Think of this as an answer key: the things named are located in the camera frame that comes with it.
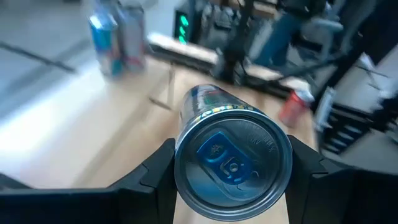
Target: silver can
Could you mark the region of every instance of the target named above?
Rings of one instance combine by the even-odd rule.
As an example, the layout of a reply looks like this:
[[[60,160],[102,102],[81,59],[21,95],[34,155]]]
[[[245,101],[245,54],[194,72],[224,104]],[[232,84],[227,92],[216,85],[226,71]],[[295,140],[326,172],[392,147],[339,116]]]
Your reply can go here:
[[[194,211],[219,221],[254,217],[284,193],[292,146],[275,122],[213,85],[185,95],[175,148],[178,192]]]
[[[145,69],[145,14],[137,2],[119,8],[120,44],[124,66],[132,73]]]

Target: can rim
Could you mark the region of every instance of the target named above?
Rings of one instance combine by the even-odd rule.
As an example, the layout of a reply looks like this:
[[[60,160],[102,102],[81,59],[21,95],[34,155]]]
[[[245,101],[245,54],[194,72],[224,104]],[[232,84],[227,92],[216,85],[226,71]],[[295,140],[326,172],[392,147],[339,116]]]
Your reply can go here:
[[[212,121],[217,120],[218,118],[227,118],[232,116],[242,116],[250,115],[250,117],[261,121],[261,126],[267,125],[267,130],[273,133],[273,136],[278,136],[276,140],[278,140],[278,147],[284,150],[283,156],[281,157],[281,170],[278,170],[278,178],[271,184],[271,186],[257,199],[253,202],[249,202],[247,205],[242,205],[238,207],[229,207],[227,209],[222,209],[221,207],[217,207],[216,205],[210,206],[210,203],[204,202],[201,198],[193,192],[189,191],[189,184],[185,181],[182,176],[182,172],[180,169],[180,157],[184,145],[188,142],[187,139],[189,136],[195,134],[193,131],[197,127],[204,127],[205,125],[211,123]],[[178,142],[176,145],[175,152],[175,183],[177,185],[177,189],[181,198],[183,198],[184,202],[192,208],[197,213],[211,218],[213,220],[224,221],[224,222],[233,222],[233,221],[241,221],[248,218],[255,217],[267,209],[271,208],[284,194],[287,184],[289,183],[290,176],[292,173],[292,146],[286,134],[283,130],[275,123],[275,121],[271,120],[266,115],[259,113],[257,111],[249,111],[249,110],[226,110],[221,111],[217,114],[212,114],[203,120],[199,121],[197,124],[193,125],[189,128],[188,131],[183,136],[179,136],[179,139],[182,138],[181,142]]]
[[[309,105],[315,101],[315,98],[311,94],[310,90],[295,90],[294,94],[304,101],[305,105]]]

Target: desk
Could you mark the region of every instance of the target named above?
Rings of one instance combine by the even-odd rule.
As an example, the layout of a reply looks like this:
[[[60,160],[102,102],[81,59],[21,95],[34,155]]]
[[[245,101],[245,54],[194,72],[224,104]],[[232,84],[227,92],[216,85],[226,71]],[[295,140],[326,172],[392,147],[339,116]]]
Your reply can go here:
[[[189,47],[181,45],[180,51],[195,48]],[[96,64],[87,66],[80,76],[4,121],[0,172],[35,188],[106,187],[133,170],[166,138],[177,136],[182,97],[201,83],[222,87],[275,119],[287,134],[315,146],[311,112],[289,129],[276,119],[283,101],[273,96],[219,83],[159,59],[147,61],[145,73],[114,82],[105,79]],[[171,83],[170,69],[174,71]],[[272,73],[265,68],[256,72]],[[168,104],[171,110],[149,98]],[[175,211],[175,223],[216,223],[196,214],[181,198]],[[288,223],[284,196],[267,212],[242,223],[264,222]]]

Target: gray floor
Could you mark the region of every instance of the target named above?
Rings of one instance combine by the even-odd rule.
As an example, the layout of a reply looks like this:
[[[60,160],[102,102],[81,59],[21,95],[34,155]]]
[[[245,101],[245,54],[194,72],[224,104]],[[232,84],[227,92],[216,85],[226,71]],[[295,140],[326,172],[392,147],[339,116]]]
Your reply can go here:
[[[159,0],[147,9],[147,33],[172,35],[174,7],[178,3],[179,0]],[[75,70],[68,72],[0,48],[0,117],[6,117],[54,83],[78,75],[82,65],[95,60],[85,19],[89,11],[87,1],[81,6],[61,0],[0,0],[0,43],[62,62]],[[394,49],[375,68],[386,75],[374,74],[381,88],[398,78],[397,60],[398,49]],[[317,82],[322,83],[334,69],[320,71]],[[370,83],[363,70],[352,68],[337,88],[336,101],[370,111],[378,96],[378,90]],[[381,133],[371,133],[342,156],[328,156],[367,169],[398,173],[398,147]]]

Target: pull tab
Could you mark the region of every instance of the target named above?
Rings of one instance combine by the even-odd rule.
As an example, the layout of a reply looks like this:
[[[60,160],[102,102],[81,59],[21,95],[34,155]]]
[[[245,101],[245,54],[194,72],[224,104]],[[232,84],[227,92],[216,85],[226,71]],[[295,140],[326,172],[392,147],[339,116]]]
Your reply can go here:
[[[197,150],[197,158],[226,184],[238,185],[252,172],[252,162],[221,131]]]

